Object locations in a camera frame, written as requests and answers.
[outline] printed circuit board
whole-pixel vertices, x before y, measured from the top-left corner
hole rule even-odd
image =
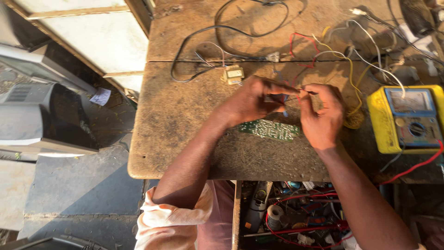
[[[271,138],[279,141],[293,142],[299,136],[299,127],[263,119],[239,124],[239,132]]]

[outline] analog multimeter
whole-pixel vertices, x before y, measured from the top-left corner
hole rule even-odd
[[[370,118],[381,153],[433,153],[443,140],[444,93],[440,86],[385,86],[368,97]]]

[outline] wooden workbench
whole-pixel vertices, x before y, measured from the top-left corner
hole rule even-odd
[[[149,37],[148,62],[128,162],[128,173],[132,177],[160,178],[211,111],[239,88],[237,85],[223,83],[219,79],[222,75],[220,69],[213,69],[188,83],[178,83],[170,77],[171,61],[183,39],[199,29],[213,25],[215,13],[225,2],[226,0],[156,2],[155,19],[151,24]],[[286,25],[270,35],[248,38],[230,30],[218,30],[221,44],[230,52],[251,56],[263,56],[275,51],[281,53],[280,63],[247,62],[227,56],[228,61],[237,61],[243,67],[246,77],[255,74],[278,79],[276,74],[272,74],[273,70],[278,70],[282,72],[284,79],[291,81],[305,69],[298,64],[309,64],[316,51],[310,41],[296,37],[293,42],[295,57],[291,58],[290,34],[314,33],[320,37],[326,26],[343,27],[349,18],[358,20],[349,11],[353,7],[364,5],[381,19],[391,19],[385,0],[285,2],[290,9]],[[401,17],[397,3],[394,1],[392,5],[395,15]],[[284,15],[285,9],[282,6],[261,7],[260,4],[249,0],[238,0],[226,8],[218,24],[260,34],[276,27]],[[365,20],[359,19],[359,22],[364,27],[369,26]],[[377,31],[382,30],[376,25],[370,26]],[[203,41],[215,42],[214,34],[214,30],[205,31],[187,43],[179,57],[181,62],[175,67],[174,73],[178,78],[187,79],[204,69],[203,63],[194,54],[196,46],[208,61],[221,61],[220,50],[212,45],[200,44]],[[332,36],[329,45],[335,50],[344,51],[345,47],[351,44],[351,39],[365,38],[365,33],[358,29],[340,30]],[[321,45],[319,49],[327,50]],[[296,84],[332,84],[339,87],[349,108],[356,107],[358,100],[348,79],[349,62],[335,61],[338,58],[330,54],[322,55],[318,60],[314,69],[307,69],[298,77]],[[357,81],[365,67],[362,62],[354,62],[354,81]],[[422,64],[417,67],[423,82],[436,83],[436,79],[426,77],[427,69]],[[364,103],[366,97],[379,87],[369,77],[364,77],[360,85]],[[314,107],[321,108],[317,98],[314,99]],[[267,119],[301,126],[297,100],[288,101],[287,110],[289,117],[274,113]],[[378,170],[394,156],[383,155],[377,151],[365,104],[360,112],[365,117],[362,126],[356,130],[343,128],[341,140],[356,163],[375,182],[387,180],[395,173],[429,157],[402,156],[384,174],[378,174]],[[408,183],[443,183],[442,176],[441,169],[435,166],[427,168],[427,171],[418,170],[403,180]],[[239,133],[237,127],[227,130],[216,146],[210,178],[329,181],[327,170],[303,135],[295,138],[293,143],[286,143]]]

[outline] gray appliance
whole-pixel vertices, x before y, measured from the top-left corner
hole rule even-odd
[[[99,150],[80,96],[58,83],[18,83],[0,104],[0,149],[50,157]]]

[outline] wooden frame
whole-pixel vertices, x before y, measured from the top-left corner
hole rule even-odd
[[[116,87],[122,94],[125,94],[125,89],[120,86],[112,77],[117,76],[131,76],[131,75],[143,75],[143,71],[132,71],[132,72],[121,72],[121,73],[105,73],[103,70],[99,69],[93,63],[91,63],[86,57],[79,53],[76,49],[70,46],[66,41],[61,39],[56,35],[51,29],[46,27],[39,19],[53,18],[53,17],[63,17],[63,16],[80,16],[80,15],[91,15],[91,14],[101,14],[101,13],[112,13],[112,12],[132,12],[138,24],[142,28],[145,35],[148,37],[149,28],[151,24],[151,19],[148,10],[143,5],[140,0],[125,0],[127,6],[111,6],[111,7],[100,7],[100,8],[87,8],[87,9],[75,9],[66,11],[50,11],[50,12],[36,12],[29,13],[18,5],[14,0],[4,0],[5,4],[22,16],[24,19],[28,20],[31,24],[36,26],[40,31],[48,35],[60,46],[64,47],[67,51],[77,57],[86,66],[94,70],[98,75],[103,77],[111,85]],[[137,97],[129,96],[134,102],[138,103]]]
[[[143,75],[144,71],[129,71],[129,72],[119,72],[119,73],[106,73],[103,78],[108,77],[125,77],[125,76],[140,76]]]
[[[103,14],[113,12],[130,12],[128,6],[110,6],[100,8],[73,9],[61,11],[36,12],[27,16],[28,20],[37,20],[43,18],[63,17],[63,16],[81,16],[91,14]]]

